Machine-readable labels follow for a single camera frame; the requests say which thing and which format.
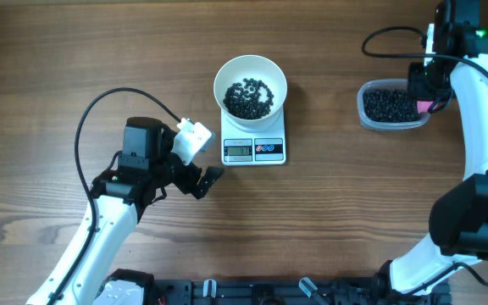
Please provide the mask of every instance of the white robotic arm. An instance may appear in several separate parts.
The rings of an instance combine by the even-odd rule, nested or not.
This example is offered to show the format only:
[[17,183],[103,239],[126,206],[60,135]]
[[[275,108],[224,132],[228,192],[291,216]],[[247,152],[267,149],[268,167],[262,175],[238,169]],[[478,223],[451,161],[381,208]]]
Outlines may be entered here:
[[[127,236],[135,231],[138,221],[135,204],[124,204],[122,198],[100,196],[96,199],[96,205],[99,215],[98,231],[61,293],[58,304],[92,304],[116,253]],[[92,211],[88,206],[86,215],[56,268],[26,304],[47,304],[84,245],[91,224]]]
[[[488,55],[471,60],[488,70]],[[451,84],[457,94],[463,122],[466,148],[464,180],[467,180],[473,174],[485,174],[488,170],[488,80],[467,64],[458,64],[451,73]],[[391,287],[406,293],[434,279],[453,263],[472,265],[480,261],[472,255],[442,255],[441,249],[428,234],[408,254],[393,260]],[[437,283],[455,272],[452,271],[415,295],[429,294]]]
[[[129,88],[108,92],[116,91],[136,92]],[[215,134],[189,119],[182,119],[178,127],[180,132],[176,134],[156,119],[128,119],[124,149],[114,155],[111,166],[91,184],[90,194],[97,211],[96,228],[92,228],[92,209],[88,205],[79,229],[56,268],[26,304],[142,304],[141,287],[125,283],[111,292],[114,283],[102,285],[116,253],[127,236],[135,231],[144,209],[166,197],[166,185],[174,183],[183,193],[192,193],[200,199],[223,174],[222,169],[208,167],[201,177],[201,169],[192,162],[195,155],[214,140]],[[116,158],[118,169],[111,170]],[[157,189],[161,190],[161,197],[155,197]],[[86,244],[90,230],[95,230],[95,234]],[[86,251],[73,270],[71,265],[83,247]],[[69,272],[72,274],[55,297],[54,292]]]

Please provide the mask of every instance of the wooden table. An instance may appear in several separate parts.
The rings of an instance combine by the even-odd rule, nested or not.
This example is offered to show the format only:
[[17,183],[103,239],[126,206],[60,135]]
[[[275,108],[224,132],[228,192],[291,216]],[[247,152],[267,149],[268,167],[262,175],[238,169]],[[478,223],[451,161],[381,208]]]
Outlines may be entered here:
[[[0,7],[0,304],[25,303],[80,223],[86,197],[73,141],[86,105],[107,89],[132,86],[219,133],[214,77],[227,60],[249,53],[286,73],[287,164],[227,168],[201,201],[170,187],[111,271],[137,269],[159,279],[326,279],[370,276],[404,254],[426,234],[436,198],[462,179],[461,122],[453,106],[418,130],[364,130],[359,87],[405,78],[408,61],[365,58],[360,46],[382,27],[425,29],[435,3]],[[488,26],[488,1],[482,11]],[[393,33],[370,47],[420,52],[418,44]],[[136,115],[175,127],[145,98],[106,98],[80,143],[88,180],[121,148],[125,120]],[[219,141],[196,163],[221,165]],[[488,263],[479,271],[488,275]],[[488,304],[488,289],[465,271],[452,284],[455,304]]]

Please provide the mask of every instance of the scale display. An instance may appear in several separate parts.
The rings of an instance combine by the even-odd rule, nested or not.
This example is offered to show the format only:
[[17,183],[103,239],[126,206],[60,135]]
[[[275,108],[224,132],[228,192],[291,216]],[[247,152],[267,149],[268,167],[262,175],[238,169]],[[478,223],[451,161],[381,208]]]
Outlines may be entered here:
[[227,147],[228,156],[248,156],[250,147]]
[[284,114],[263,130],[243,130],[222,112],[221,161],[224,165],[275,165],[286,162]]

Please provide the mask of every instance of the black cable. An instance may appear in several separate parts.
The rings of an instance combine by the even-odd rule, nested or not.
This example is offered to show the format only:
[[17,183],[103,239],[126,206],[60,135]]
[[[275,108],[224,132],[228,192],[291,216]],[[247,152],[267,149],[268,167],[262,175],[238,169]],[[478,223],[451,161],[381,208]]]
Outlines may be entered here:
[[[456,62],[459,62],[459,63],[463,63],[463,64],[467,64],[469,65],[470,67],[474,68],[474,69],[477,69],[487,80],[488,80],[488,71],[486,69],[484,69],[483,67],[481,67],[480,65],[474,63],[473,61],[471,60],[468,60],[466,58],[458,58],[458,57],[455,57],[455,56],[450,56],[450,55],[443,55],[443,54],[429,54],[429,53],[425,53],[425,54],[381,54],[381,53],[370,53],[366,50],[366,45],[367,43],[372,39],[374,38],[375,36],[378,36],[379,34],[382,34],[382,33],[385,33],[387,31],[397,31],[397,30],[405,30],[405,31],[413,31],[413,32],[416,32],[418,34],[421,35],[421,38],[424,39],[424,34],[423,32],[421,32],[420,30],[417,30],[415,28],[411,28],[411,27],[407,27],[407,26],[393,26],[393,27],[389,27],[389,28],[385,28],[385,29],[381,29],[381,30],[377,30],[375,31],[374,33],[370,34],[363,42],[363,45],[361,46],[361,51],[363,52],[364,55],[366,56],[370,56],[370,57],[373,57],[373,58],[440,58],[440,59],[445,59],[445,60],[453,60],[453,61],[456,61]],[[470,272],[470,274],[483,286],[488,286],[488,281],[485,281],[472,267],[468,266],[467,264],[465,263],[455,263],[452,267],[450,267],[449,269],[446,269],[444,270],[442,274],[444,274],[443,276],[449,274],[451,271],[453,271],[454,269],[458,268],[458,267],[463,267],[465,268],[466,270],[468,270]],[[424,286],[430,286],[434,283],[436,283],[439,279],[441,279],[443,276],[436,276],[433,280],[430,280],[429,282],[427,282],[426,284],[424,284]],[[408,295],[410,294],[414,294],[415,292],[418,292],[418,291],[421,291],[423,290],[424,288],[420,287],[420,288],[416,288],[412,291],[410,291],[409,293],[407,293]]]
[[[65,277],[62,279],[61,283],[59,283],[58,288],[56,288],[56,291],[52,293],[50,296],[50,299],[48,300],[47,305],[53,305],[58,299],[59,295],[61,292],[64,290],[65,286],[67,285],[67,282],[69,282],[69,279],[75,272],[76,268],[78,267],[80,261],[84,257],[84,254],[86,253],[86,250],[88,246],[90,246],[90,243],[92,242],[93,236],[96,233],[96,228],[97,228],[97,208],[95,205],[95,202],[93,201],[93,197],[90,193],[90,189],[88,188],[88,185],[86,183],[86,179],[84,178],[84,174],[82,173],[82,167],[80,166],[80,157],[78,153],[78,143],[80,140],[80,132],[82,131],[82,125],[84,124],[84,121],[86,120],[87,115],[90,113],[90,110],[92,110],[93,106],[99,102],[100,99],[103,97],[106,97],[109,94],[115,93],[115,92],[134,92],[141,94],[145,97],[148,97],[149,99],[153,100],[157,105],[159,105],[161,108],[163,108],[170,116],[176,119],[178,123],[180,123],[180,118],[177,117],[175,114],[172,113],[163,103],[161,103],[157,98],[153,97],[152,95],[138,89],[134,88],[114,88],[111,90],[108,90],[98,97],[96,97],[93,101],[91,101],[90,105],[84,110],[84,113],[82,114],[82,118],[80,118],[80,122],[78,123],[78,127],[76,128],[76,134],[75,134],[75,163],[76,163],[76,170],[78,171],[78,176],[80,178],[80,182],[82,183],[82,187],[84,188],[84,192],[86,193],[86,197],[88,198],[88,202],[90,203],[90,210],[91,210],[91,226],[90,229],[88,230],[88,235],[86,237],[86,240],[84,241],[84,245],[82,246],[81,250],[79,251],[78,255],[76,256],[75,261],[71,266],[69,267],[69,271],[67,271],[67,274]],[[117,154],[114,154],[113,157],[113,162],[111,162],[110,168],[112,168],[112,165],[114,165],[114,160],[115,157],[118,157]]]
[[110,164],[108,165],[107,169],[105,170],[110,170],[114,166],[114,162],[116,162],[116,158],[122,154],[122,151],[117,151],[113,156],[112,160],[110,161]]

